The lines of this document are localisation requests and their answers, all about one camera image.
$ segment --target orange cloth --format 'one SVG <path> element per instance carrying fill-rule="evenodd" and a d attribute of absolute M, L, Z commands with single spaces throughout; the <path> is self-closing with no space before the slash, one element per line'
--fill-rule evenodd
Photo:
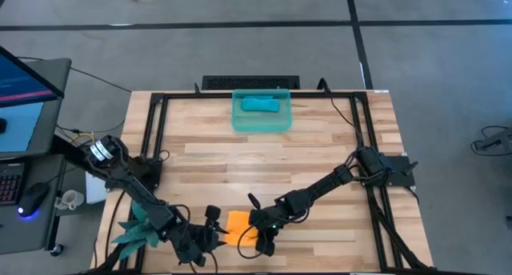
<path fill-rule="evenodd" d="M 224 241 L 228 245 L 236 246 L 240 235 L 242 235 L 247 228 L 249 228 L 249 212 L 230 211 L 227 215 L 226 224 L 226 231 L 229 232 L 229 234 L 224 236 Z M 256 246 L 257 239 L 258 230 L 253 227 L 244 234 L 240 241 L 240 246 Z"/>

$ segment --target gray floor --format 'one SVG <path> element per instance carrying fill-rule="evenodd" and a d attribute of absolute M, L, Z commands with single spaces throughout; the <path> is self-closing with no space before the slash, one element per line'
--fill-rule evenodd
<path fill-rule="evenodd" d="M 361 20 L 512 18 L 512 0 L 355 2 Z M 349 18 L 346 0 L 6 0 L 0 9 L 0 25 L 16 26 Z M 406 151 L 420 162 L 414 174 L 434 263 L 510 273 L 510 158 L 475 156 L 469 144 L 483 126 L 512 121 L 512 26 L 363 27 L 362 36 L 374 87 L 390 90 Z M 332 88 L 363 87 L 350 27 L 17 31 L 2 32 L 0 45 L 18 56 L 72 58 L 131 90 L 189 90 L 207 74 L 297 74 L 303 88 L 320 77 Z M 108 129 L 128 101 L 71 74 L 59 124 Z M 65 218 L 63 255 L 1 256 L 0 274 L 87 269 L 100 217 L 99 209 Z M 75 236 L 78 228 L 85 236 Z"/>

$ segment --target keyboard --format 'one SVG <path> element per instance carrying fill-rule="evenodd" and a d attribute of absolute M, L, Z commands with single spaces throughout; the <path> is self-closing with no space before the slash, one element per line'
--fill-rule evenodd
<path fill-rule="evenodd" d="M 0 164 L 0 206 L 18 204 L 24 175 L 23 162 Z"/>
<path fill-rule="evenodd" d="M 202 90 L 301 89 L 298 76 L 203 76 Z"/>

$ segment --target blue sponge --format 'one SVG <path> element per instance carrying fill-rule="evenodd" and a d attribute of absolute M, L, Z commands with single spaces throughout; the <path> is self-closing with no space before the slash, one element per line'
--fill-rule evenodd
<path fill-rule="evenodd" d="M 279 101 L 271 96 L 246 96 L 242 99 L 242 110 L 278 112 Z"/>

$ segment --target computer mouse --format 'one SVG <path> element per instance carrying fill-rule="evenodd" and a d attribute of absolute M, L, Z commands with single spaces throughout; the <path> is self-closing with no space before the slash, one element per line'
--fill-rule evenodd
<path fill-rule="evenodd" d="M 29 217 L 34 214 L 45 200 L 48 191 L 50 191 L 48 184 L 41 182 L 35 183 L 25 190 L 18 204 L 19 215 L 21 217 Z"/>

